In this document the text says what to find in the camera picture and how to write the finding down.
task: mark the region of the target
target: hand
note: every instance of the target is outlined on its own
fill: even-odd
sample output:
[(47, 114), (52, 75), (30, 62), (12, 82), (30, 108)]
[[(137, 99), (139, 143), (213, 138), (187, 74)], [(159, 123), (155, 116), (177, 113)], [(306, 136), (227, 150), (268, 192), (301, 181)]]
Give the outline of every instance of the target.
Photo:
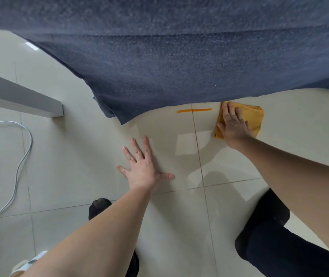
[(153, 192), (159, 185), (160, 181), (173, 180), (175, 175), (172, 173), (158, 173), (155, 171), (152, 163), (152, 150), (149, 145), (147, 136), (144, 136), (144, 150), (143, 155), (136, 140), (131, 138), (131, 145), (135, 152), (135, 158), (126, 147), (122, 148), (127, 161), (131, 166), (131, 171), (126, 170), (121, 165), (117, 165), (118, 171), (125, 175), (129, 181), (130, 189), (135, 187), (144, 187)]
[(237, 149), (243, 140), (254, 138), (248, 121), (244, 122), (241, 109), (239, 107), (234, 109), (233, 102), (222, 103), (222, 116), (225, 125), (217, 123), (217, 127), (221, 130), (224, 140), (230, 148)]

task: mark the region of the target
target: orange mark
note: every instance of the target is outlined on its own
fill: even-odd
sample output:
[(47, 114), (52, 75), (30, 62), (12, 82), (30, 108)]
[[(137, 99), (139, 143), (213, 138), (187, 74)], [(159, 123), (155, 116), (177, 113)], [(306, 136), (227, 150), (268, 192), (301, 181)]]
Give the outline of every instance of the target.
[(185, 113), (185, 112), (203, 112), (203, 111), (211, 111), (212, 109), (209, 108), (209, 109), (186, 109), (186, 110), (180, 110), (180, 111), (177, 111), (177, 113)]

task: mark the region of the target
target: yellow cloth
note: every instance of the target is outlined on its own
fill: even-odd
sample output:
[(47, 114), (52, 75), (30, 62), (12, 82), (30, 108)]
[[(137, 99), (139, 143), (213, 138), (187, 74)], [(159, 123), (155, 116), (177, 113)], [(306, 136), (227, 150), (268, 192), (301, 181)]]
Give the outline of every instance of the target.
[[(236, 102), (233, 102), (233, 104), (234, 104), (234, 108), (239, 107), (241, 109), (243, 119), (249, 122), (249, 127), (254, 137), (257, 137), (258, 132), (261, 130), (262, 119), (265, 114), (262, 108), (260, 106), (248, 106)], [(220, 113), (217, 118), (217, 123), (225, 124), (225, 121), (222, 117), (222, 104), (220, 108)], [(217, 127), (217, 123), (216, 123), (216, 129), (214, 131), (214, 136), (217, 139), (223, 139), (224, 136), (221, 130)]]

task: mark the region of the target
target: white cable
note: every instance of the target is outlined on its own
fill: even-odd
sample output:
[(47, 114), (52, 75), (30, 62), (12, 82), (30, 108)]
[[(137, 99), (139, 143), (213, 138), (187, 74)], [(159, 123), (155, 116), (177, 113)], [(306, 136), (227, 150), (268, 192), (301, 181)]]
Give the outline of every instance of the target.
[(14, 181), (13, 194), (12, 194), (10, 200), (8, 201), (8, 203), (2, 209), (0, 209), (0, 213), (1, 213), (1, 212), (3, 212), (12, 203), (12, 201), (13, 201), (15, 195), (16, 195), (17, 186), (18, 186), (18, 172), (19, 172), (19, 169), (21, 167), (21, 164), (23, 163), (23, 161), (25, 160), (26, 156), (28, 156), (29, 152), (31, 151), (31, 147), (32, 147), (32, 135), (31, 135), (31, 132), (25, 126), (23, 126), (22, 124), (20, 124), (18, 122), (10, 121), (10, 120), (2, 120), (2, 121), (0, 121), (0, 123), (15, 123), (15, 124), (18, 124), (24, 130), (26, 130), (28, 132), (28, 135), (30, 136), (30, 145), (28, 146), (28, 149), (27, 149), (25, 155), (23, 156), (23, 158), (21, 159), (20, 163), (17, 166), (16, 179)]

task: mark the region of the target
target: black pants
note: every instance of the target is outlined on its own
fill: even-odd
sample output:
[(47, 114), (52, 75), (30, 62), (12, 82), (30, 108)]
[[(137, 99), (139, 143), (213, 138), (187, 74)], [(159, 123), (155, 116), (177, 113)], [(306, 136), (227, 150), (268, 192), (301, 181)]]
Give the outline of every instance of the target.
[(246, 255), (267, 277), (329, 277), (329, 251), (275, 222), (253, 230)]

